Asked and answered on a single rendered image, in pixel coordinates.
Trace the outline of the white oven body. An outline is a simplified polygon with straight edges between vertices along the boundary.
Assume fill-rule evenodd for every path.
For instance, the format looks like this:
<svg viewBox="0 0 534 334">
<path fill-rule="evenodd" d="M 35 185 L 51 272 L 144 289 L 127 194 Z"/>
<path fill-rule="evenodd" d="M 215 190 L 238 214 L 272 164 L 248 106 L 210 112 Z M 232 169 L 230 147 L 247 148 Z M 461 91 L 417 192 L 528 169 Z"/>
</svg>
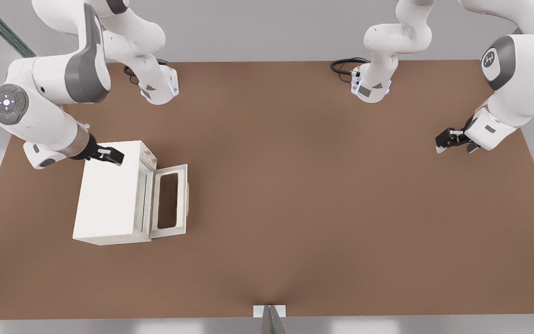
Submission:
<svg viewBox="0 0 534 334">
<path fill-rule="evenodd" d="M 123 163 L 85 163 L 73 239 L 94 245 L 149 242 L 157 159 L 142 141 L 106 146 L 122 152 Z"/>
</svg>

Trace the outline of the silver frame post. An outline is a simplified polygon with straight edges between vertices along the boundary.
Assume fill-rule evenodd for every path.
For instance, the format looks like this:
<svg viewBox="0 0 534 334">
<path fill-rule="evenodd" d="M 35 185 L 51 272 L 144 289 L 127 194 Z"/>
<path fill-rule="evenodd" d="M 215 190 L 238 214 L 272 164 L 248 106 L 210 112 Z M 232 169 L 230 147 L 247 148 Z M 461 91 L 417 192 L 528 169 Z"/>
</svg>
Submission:
<svg viewBox="0 0 534 334">
<path fill-rule="evenodd" d="M 259 334 L 286 334 L 282 317 L 286 317 L 285 305 L 254 306 L 254 318 L 261 318 Z"/>
<path fill-rule="evenodd" d="M 36 57 L 36 53 L 13 32 L 13 30 L 0 18 L 0 37 L 3 38 L 23 58 Z"/>
</svg>

